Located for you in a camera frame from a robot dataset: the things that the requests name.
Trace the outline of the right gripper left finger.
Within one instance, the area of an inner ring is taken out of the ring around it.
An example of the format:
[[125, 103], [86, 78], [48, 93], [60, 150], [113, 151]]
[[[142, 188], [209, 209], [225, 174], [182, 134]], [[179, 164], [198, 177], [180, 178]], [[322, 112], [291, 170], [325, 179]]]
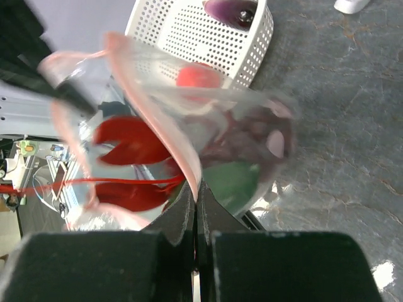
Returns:
[[1, 300], [191, 301], [194, 214], [184, 185], [141, 231], [27, 236], [1, 274]]

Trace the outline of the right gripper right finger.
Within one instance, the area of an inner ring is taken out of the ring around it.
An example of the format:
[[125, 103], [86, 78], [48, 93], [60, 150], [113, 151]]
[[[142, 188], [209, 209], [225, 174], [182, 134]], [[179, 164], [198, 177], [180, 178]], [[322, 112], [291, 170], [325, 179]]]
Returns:
[[202, 301], [380, 301], [360, 246], [338, 232], [250, 230], [206, 184], [197, 202]]

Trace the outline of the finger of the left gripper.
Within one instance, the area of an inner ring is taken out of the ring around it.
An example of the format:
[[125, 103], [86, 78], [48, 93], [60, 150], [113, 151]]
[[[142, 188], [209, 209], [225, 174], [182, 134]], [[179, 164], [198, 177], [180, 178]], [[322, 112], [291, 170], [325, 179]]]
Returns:
[[52, 84], [38, 71], [52, 54], [41, 38], [45, 28], [25, 1], [1, 1], [1, 81], [10, 86], [52, 97], [84, 115], [94, 115], [91, 98], [70, 80]]

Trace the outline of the green toy avocado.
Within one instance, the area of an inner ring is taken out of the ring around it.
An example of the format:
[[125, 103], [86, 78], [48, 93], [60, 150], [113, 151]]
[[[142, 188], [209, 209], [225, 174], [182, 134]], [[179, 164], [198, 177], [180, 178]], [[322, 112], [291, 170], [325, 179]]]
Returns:
[[233, 216], [241, 216], [263, 194], [260, 168], [248, 162], [229, 162], [203, 170], [203, 180], [215, 199]]

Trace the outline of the red toy lobster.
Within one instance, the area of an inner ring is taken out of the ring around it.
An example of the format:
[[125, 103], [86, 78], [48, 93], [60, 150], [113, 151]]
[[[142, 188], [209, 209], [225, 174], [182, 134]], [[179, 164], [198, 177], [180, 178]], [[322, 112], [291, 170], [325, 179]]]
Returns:
[[2, 185], [10, 198], [38, 191], [57, 194], [62, 188], [86, 184], [86, 201], [114, 204], [132, 212], [165, 203], [185, 177], [167, 148], [146, 123], [134, 116], [114, 116], [100, 123], [79, 149], [84, 160], [81, 176], [55, 178], [54, 182], [15, 189]]

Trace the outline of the clear zip top bag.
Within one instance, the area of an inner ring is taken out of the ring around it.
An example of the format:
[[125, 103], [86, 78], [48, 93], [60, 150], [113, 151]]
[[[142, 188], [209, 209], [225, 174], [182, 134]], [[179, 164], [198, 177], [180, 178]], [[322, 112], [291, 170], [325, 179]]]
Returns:
[[[96, 107], [94, 115], [84, 115], [59, 99], [52, 102], [55, 129], [79, 168], [72, 177], [81, 176], [82, 167], [94, 164], [94, 160], [85, 162], [79, 144], [90, 140], [95, 128], [114, 116], [134, 116], [143, 120], [167, 148], [185, 177], [165, 203], [141, 212], [114, 204], [89, 203], [86, 201], [86, 184], [69, 186], [75, 189], [78, 204], [67, 215], [68, 229], [141, 230], [175, 202], [184, 185], [189, 186], [197, 204], [200, 188], [206, 182], [198, 152], [182, 125], [183, 118], [189, 115], [204, 116], [234, 110], [236, 116], [240, 116], [253, 106], [269, 106], [277, 102], [295, 110], [295, 121], [298, 118], [297, 102], [286, 94], [277, 90], [261, 92], [248, 88], [224, 88], [224, 75], [217, 70], [222, 80], [218, 88], [177, 86], [179, 70], [190, 63], [114, 32], [107, 33], [102, 51], [55, 52], [41, 61], [38, 71], [44, 78], [55, 85], [72, 81]], [[259, 166], [263, 194], [258, 200], [270, 190], [277, 172], [286, 162], [269, 170]]]

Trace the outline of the dark red toy grapes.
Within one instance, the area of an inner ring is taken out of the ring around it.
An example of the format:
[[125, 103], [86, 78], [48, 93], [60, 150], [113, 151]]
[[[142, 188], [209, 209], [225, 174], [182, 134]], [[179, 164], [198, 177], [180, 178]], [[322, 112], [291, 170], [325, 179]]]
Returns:
[[189, 115], [182, 125], [204, 169], [236, 162], [269, 170], [294, 153], [295, 118], [295, 110], [273, 102], [253, 106], [240, 116], [234, 110]]

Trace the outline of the red toy tomato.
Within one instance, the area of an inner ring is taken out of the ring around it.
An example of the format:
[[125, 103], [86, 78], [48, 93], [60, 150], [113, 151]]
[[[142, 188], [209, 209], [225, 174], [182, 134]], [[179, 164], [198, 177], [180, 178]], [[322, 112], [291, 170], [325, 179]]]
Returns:
[[218, 88], [222, 80], [220, 74], [204, 63], [190, 63], [182, 67], [176, 78], [176, 85], [182, 87]]

